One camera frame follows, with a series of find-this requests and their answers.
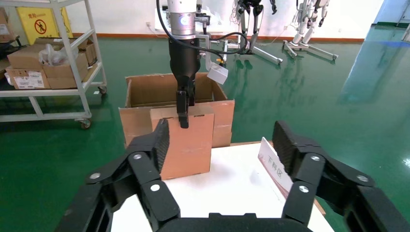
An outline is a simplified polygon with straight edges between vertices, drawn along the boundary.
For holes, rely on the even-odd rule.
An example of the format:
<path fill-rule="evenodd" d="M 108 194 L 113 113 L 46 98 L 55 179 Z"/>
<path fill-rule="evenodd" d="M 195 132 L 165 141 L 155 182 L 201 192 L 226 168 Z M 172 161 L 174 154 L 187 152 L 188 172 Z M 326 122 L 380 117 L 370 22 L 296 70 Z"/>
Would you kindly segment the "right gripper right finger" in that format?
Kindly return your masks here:
<path fill-rule="evenodd" d="M 351 232 L 407 232 L 410 224 L 367 174 L 340 162 L 313 139 L 274 124 L 272 142 L 292 181 L 281 218 L 307 230 L 315 198 L 343 216 Z"/>

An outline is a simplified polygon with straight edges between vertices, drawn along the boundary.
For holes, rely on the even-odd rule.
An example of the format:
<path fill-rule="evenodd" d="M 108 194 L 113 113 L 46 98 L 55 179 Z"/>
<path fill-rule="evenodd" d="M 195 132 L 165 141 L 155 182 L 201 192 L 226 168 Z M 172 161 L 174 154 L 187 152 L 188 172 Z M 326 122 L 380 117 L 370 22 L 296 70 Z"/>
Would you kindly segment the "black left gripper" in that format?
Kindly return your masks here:
<path fill-rule="evenodd" d="M 170 68 L 177 81 L 176 110 L 181 128 L 189 127 L 188 107 L 195 105 L 195 76 L 201 67 L 199 50 L 169 41 Z"/>

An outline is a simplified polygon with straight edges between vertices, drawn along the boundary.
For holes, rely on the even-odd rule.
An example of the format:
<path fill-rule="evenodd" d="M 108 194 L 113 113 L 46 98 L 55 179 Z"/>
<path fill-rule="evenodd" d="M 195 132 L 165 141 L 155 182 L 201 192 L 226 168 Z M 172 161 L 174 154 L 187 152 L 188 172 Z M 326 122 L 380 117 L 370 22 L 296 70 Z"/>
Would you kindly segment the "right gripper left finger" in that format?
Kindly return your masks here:
<path fill-rule="evenodd" d="M 114 213 L 134 195 L 154 232 L 179 218 L 179 206 L 160 176 L 169 143 L 166 119 L 152 133 L 134 137 L 124 155 L 90 173 L 55 231 L 109 232 Z"/>

